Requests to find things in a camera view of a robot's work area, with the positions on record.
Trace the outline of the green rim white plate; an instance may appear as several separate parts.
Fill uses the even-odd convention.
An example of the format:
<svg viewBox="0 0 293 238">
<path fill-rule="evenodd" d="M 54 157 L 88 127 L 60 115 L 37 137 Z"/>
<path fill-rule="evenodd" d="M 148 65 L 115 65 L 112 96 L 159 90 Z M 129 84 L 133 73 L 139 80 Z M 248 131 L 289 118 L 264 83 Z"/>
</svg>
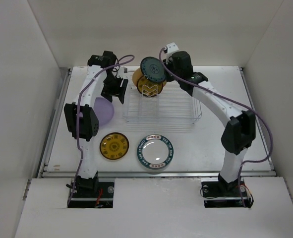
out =
<svg viewBox="0 0 293 238">
<path fill-rule="evenodd" d="M 137 159 L 149 170 L 164 170 L 174 157 L 174 147 L 171 141 L 159 134 L 144 137 L 138 144 Z"/>
</svg>

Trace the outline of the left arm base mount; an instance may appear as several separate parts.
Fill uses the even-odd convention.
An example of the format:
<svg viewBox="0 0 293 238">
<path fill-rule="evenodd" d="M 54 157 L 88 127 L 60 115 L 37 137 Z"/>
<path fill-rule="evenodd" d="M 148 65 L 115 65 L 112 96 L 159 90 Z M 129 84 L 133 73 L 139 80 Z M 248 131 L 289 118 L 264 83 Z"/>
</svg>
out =
<svg viewBox="0 0 293 238">
<path fill-rule="evenodd" d="M 113 208 L 115 182 L 99 181 L 98 177 L 81 178 L 78 176 L 69 189 L 67 208 Z"/>
</svg>

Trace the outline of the yellow brown patterned plate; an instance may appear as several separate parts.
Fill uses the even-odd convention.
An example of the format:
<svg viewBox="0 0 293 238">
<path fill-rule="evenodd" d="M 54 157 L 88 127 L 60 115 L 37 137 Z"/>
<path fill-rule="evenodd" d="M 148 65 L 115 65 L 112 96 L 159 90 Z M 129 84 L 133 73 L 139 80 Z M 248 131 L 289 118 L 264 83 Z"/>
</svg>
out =
<svg viewBox="0 0 293 238">
<path fill-rule="evenodd" d="M 162 92 L 164 83 L 153 83 L 142 76 L 138 79 L 136 87 L 142 96 L 151 98 L 156 97 Z"/>
<path fill-rule="evenodd" d="M 107 160 L 119 160 L 127 154 L 129 140 L 122 133 L 112 132 L 103 137 L 99 149 L 102 156 Z"/>
</svg>

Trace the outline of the teal blue patterned plate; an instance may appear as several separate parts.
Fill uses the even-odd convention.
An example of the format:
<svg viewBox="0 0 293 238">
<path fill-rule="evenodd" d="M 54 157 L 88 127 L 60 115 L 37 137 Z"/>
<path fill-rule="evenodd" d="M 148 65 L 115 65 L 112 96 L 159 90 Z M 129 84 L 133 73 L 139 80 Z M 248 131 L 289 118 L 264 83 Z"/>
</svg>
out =
<svg viewBox="0 0 293 238">
<path fill-rule="evenodd" d="M 140 63 L 142 74 L 153 83 L 163 83 L 166 81 L 165 69 L 159 59 L 155 57 L 145 57 Z"/>
</svg>

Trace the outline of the purple plastic plate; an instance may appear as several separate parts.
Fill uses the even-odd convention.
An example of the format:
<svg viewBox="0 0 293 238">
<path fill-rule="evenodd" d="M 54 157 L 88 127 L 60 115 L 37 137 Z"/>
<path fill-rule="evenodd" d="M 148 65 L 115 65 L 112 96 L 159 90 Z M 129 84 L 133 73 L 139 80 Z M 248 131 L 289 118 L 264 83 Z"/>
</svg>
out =
<svg viewBox="0 0 293 238">
<path fill-rule="evenodd" d="M 102 97 L 96 98 L 93 110 L 99 121 L 99 126 L 108 124 L 115 113 L 112 103 Z"/>
</svg>

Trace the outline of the white wire dish rack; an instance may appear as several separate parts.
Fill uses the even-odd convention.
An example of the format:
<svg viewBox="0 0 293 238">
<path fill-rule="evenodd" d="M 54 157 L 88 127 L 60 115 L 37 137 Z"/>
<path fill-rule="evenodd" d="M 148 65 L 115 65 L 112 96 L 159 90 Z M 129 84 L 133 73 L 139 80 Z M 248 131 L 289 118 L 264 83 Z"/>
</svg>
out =
<svg viewBox="0 0 293 238">
<path fill-rule="evenodd" d="M 123 109 L 127 122 L 192 125 L 201 118 L 200 102 L 182 91 L 177 82 L 165 82 L 162 92 L 149 98 L 142 96 L 133 84 L 134 72 L 129 70 L 127 73 L 129 84 Z"/>
</svg>

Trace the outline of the tan plastic plate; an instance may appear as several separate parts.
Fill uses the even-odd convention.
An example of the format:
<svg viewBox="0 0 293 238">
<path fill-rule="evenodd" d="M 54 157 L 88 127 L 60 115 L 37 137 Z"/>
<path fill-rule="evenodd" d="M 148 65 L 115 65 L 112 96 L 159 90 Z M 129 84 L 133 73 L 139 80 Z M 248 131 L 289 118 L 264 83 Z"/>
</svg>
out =
<svg viewBox="0 0 293 238">
<path fill-rule="evenodd" d="M 137 86 L 138 80 L 143 77 L 143 73 L 141 71 L 141 68 L 138 68 L 132 75 L 132 82 L 135 86 Z"/>
</svg>

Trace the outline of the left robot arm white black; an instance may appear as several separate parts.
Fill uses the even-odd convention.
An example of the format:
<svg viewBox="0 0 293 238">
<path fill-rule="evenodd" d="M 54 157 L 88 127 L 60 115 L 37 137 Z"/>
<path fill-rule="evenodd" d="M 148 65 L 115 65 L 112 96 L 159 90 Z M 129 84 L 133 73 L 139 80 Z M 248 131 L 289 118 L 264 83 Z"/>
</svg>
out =
<svg viewBox="0 0 293 238">
<path fill-rule="evenodd" d="M 94 112 L 94 103 L 98 97 L 112 102 L 114 97 L 124 102 L 128 80 L 114 75 L 113 69 L 121 63 L 111 51 L 101 56 L 92 55 L 87 62 L 87 75 L 79 94 L 72 103 L 64 106 L 67 129 L 76 139 L 80 151 L 80 162 L 71 185 L 71 194 L 82 191 L 91 197 L 97 194 L 97 165 L 93 158 L 92 143 L 97 135 L 100 122 Z"/>
</svg>

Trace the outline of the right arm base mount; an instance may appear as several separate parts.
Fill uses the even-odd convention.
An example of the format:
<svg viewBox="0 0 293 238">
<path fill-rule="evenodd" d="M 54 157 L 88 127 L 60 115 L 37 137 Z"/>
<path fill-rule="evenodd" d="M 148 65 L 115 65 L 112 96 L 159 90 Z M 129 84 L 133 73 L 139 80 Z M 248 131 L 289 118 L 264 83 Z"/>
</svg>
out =
<svg viewBox="0 0 293 238">
<path fill-rule="evenodd" d="M 240 185 L 235 181 L 226 188 L 217 179 L 203 179 L 200 194 L 205 208 L 251 208 L 254 198 L 241 179 Z"/>
</svg>

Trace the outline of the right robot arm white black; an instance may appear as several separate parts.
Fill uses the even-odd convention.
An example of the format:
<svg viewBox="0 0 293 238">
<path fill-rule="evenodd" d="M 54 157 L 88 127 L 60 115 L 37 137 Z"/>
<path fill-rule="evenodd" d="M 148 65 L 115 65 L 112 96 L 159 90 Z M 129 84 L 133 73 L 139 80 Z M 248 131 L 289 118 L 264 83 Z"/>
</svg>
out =
<svg viewBox="0 0 293 238">
<path fill-rule="evenodd" d="M 229 195 L 240 187 L 241 164 L 256 137 L 256 116 L 251 109 L 243 111 L 235 107 L 234 101 L 220 95 L 203 73 L 195 72 L 189 53 L 169 54 L 167 48 L 160 53 L 168 55 L 161 60 L 167 78 L 176 80 L 182 90 L 203 103 L 224 126 L 221 143 L 225 157 L 217 189 L 220 194 Z"/>
</svg>

